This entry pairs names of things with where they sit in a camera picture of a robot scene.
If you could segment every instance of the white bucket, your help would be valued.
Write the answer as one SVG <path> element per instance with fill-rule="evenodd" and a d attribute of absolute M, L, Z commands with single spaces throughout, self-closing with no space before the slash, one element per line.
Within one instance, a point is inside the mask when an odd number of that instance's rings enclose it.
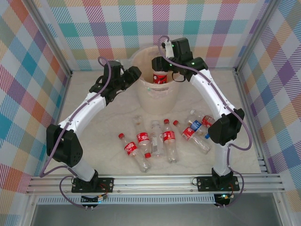
<path fill-rule="evenodd" d="M 167 83 L 153 84 L 153 69 L 151 60 L 159 57 L 158 47 L 149 47 L 140 50 L 134 55 L 132 65 L 142 72 L 137 81 L 137 93 L 141 107 L 150 114 L 166 114 L 176 103 L 180 82 L 172 79 L 172 72 L 167 75 Z"/>

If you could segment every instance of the red label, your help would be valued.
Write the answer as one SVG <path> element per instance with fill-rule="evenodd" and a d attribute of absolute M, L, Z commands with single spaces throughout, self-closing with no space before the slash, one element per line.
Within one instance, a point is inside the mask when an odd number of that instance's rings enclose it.
<path fill-rule="evenodd" d="M 187 127 L 183 133 L 182 136 L 186 139 L 189 140 L 189 138 L 192 136 L 192 134 L 194 134 L 194 130 L 190 127 Z"/>
<path fill-rule="evenodd" d="M 138 140 L 138 143 L 140 143 L 141 141 L 150 140 L 150 139 L 149 139 L 149 135 L 147 133 L 139 133 L 137 135 L 137 140 Z"/>
<path fill-rule="evenodd" d="M 157 74 L 154 74 L 154 78 L 153 78 L 152 83 L 154 83 L 154 84 L 167 83 L 167 75 L 157 75 Z"/>
<path fill-rule="evenodd" d="M 128 143 L 125 147 L 124 150 L 127 152 L 128 155 L 130 155 L 134 150 L 136 150 L 138 147 L 134 142 Z"/>
<path fill-rule="evenodd" d="M 175 139 L 173 131 L 166 131 L 166 132 L 163 133 L 163 141 L 166 141 L 166 140 L 169 140 L 169 139 Z"/>
<path fill-rule="evenodd" d="M 202 120 L 202 125 L 210 127 L 212 126 L 212 122 L 214 122 L 214 119 L 211 116 L 206 115 Z"/>

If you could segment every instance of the blue label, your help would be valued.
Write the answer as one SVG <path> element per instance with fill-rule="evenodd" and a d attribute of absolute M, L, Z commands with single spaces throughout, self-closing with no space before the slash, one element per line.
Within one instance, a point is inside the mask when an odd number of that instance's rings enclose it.
<path fill-rule="evenodd" d="M 202 124 L 199 123 L 198 120 L 195 120 L 195 121 L 193 122 L 193 124 L 190 126 L 190 128 L 191 128 L 193 131 L 197 131 L 198 128 L 200 128 L 201 125 L 202 125 Z"/>

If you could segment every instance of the plaid fabric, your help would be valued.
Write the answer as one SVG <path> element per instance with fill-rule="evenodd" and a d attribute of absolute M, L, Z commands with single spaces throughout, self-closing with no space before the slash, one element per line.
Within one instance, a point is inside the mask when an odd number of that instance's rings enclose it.
<path fill-rule="evenodd" d="M 282 0 L 242 80 L 272 172 L 301 219 L 301 1 Z"/>
<path fill-rule="evenodd" d="M 47 0 L 50 10 L 35 2 L 70 66 L 95 70 L 98 56 L 128 59 L 160 35 L 187 37 L 210 67 L 233 67 L 269 0 Z"/>
<path fill-rule="evenodd" d="M 1 1 L 0 31 L 0 226 L 13 226 L 67 77 L 21 0 Z"/>

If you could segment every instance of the plastic bottle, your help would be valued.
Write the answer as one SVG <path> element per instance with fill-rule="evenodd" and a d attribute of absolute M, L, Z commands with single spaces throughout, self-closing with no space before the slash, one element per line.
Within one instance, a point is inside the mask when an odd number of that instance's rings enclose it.
<path fill-rule="evenodd" d="M 118 137 L 122 140 L 124 150 L 127 154 L 135 159 L 140 171 L 146 173 L 151 168 L 151 165 L 142 155 L 137 145 L 133 141 L 127 140 L 123 133 L 120 133 Z"/>
<path fill-rule="evenodd" d="M 185 122 L 187 125 L 190 126 L 190 128 L 195 131 L 199 136 L 204 137 L 205 139 L 208 139 L 210 136 L 208 134 L 208 127 L 202 125 L 201 122 L 199 122 L 194 115 L 189 115 Z"/>
<path fill-rule="evenodd" d="M 175 135 L 171 126 L 169 125 L 169 120 L 164 120 L 163 127 L 163 141 L 166 149 L 167 160 L 172 163 L 176 163 L 178 161 L 178 153 L 175 146 Z"/>
<path fill-rule="evenodd" d="M 151 130 L 151 154 L 164 155 L 163 132 L 158 121 L 152 121 Z"/>
<path fill-rule="evenodd" d="M 153 73 L 153 81 L 154 84 L 164 84 L 167 83 L 167 72 L 154 72 Z"/>
<path fill-rule="evenodd" d="M 196 116 L 197 120 L 208 128 L 215 123 L 214 118 L 209 115 L 205 115 L 201 111 L 191 110 L 190 114 Z"/>
<path fill-rule="evenodd" d="M 209 144 L 204 141 L 194 130 L 187 127 L 184 124 L 179 123 L 177 120 L 174 121 L 174 125 L 177 127 L 179 133 L 188 141 L 192 141 L 202 153 L 207 154 L 210 151 Z"/>
<path fill-rule="evenodd" d="M 151 157 L 151 142 L 149 139 L 149 135 L 146 132 L 142 117 L 138 115 L 133 118 L 133 121 L 136 128 L 139 148 L 144 153 L 145 158 L 148 159 Z"/>

